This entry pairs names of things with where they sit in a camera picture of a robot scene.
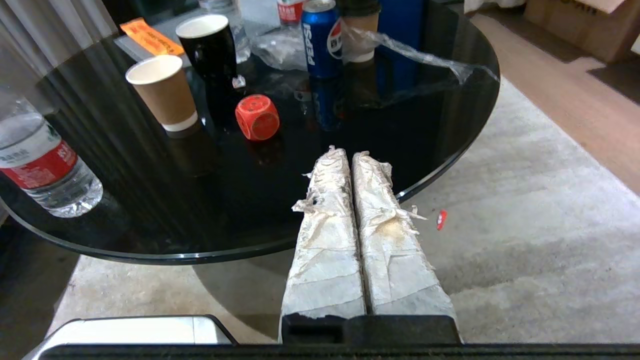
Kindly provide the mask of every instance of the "cardboard box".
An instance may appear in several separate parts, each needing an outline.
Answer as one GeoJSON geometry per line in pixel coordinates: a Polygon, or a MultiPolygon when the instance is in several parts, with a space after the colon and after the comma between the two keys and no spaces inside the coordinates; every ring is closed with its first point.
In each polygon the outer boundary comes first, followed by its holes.
{"type": "Polygon", "coordinates": [[[527,20],[606,62],[633,56],[640,0],[529,0],[527,20]]]}

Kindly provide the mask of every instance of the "water bottle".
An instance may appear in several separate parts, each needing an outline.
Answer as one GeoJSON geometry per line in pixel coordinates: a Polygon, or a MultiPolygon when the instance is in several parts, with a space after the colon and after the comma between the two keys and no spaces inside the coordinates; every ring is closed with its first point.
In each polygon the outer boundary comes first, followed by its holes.
{"type": "Polygon", "coordinates": [[[23,97],[0,109],[0,171],[56,217],[78,217],[102,198],[100,180],[23,97]]]}
{"type": "Polygon", "coordinates": [[[236,62],[246,61],[251,56],[249,38],[244,31],[242,16],[234,0],[198,0],[198,3],[207,12],[224,15],[229,19],[231,33],[236,43],[236,62]]]}

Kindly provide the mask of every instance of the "red bottle label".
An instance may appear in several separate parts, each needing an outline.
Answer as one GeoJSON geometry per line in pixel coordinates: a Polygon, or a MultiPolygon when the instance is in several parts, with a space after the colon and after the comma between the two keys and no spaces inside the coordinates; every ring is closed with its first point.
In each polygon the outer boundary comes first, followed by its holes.
{"type": "Polygon", "coordinates": [[[55,183],[76,165],[77,155],[45,123],[29,138],[0,150],[0,171],[23,189],[55,183]]]}
{"type": "Polygon", "coordinates": [[[295,3],[278,1],[278,14],[281,24],[299,24],[302,19],[302,5],[305,0],[295,3]]]}

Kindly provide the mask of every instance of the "small red object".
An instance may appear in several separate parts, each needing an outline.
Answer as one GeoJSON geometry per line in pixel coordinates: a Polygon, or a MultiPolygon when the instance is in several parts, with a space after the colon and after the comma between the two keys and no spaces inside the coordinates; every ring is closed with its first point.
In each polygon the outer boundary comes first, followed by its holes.
{"type": "Polygon", "coordinates": [[[438,214],[438,221],[436,222],[436,225],[438,227],[438,231],[442,230],[442,228],[444,227],[444,222],[447,220],[447,211],[446,210],[440,210],[440,213],[438,214]]]}
{"type": "Polygon", "coordinates": [[[245,137],[253,141],[271,138],[280,127],[278,110],[269,97],[249,95],[236,107],[236,120],[245,137]]]}

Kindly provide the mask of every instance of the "black cup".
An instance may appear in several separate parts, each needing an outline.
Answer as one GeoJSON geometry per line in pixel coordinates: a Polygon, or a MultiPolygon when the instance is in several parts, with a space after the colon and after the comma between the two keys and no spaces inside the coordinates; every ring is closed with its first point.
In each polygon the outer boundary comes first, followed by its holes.
{"type": "Polygon", "coordinates": [[[237,76],[236,45],[229,19],[224,15],[202,15],[186,20],[175,29],[191,65],[208,85],[232,90],[237,76]]]}

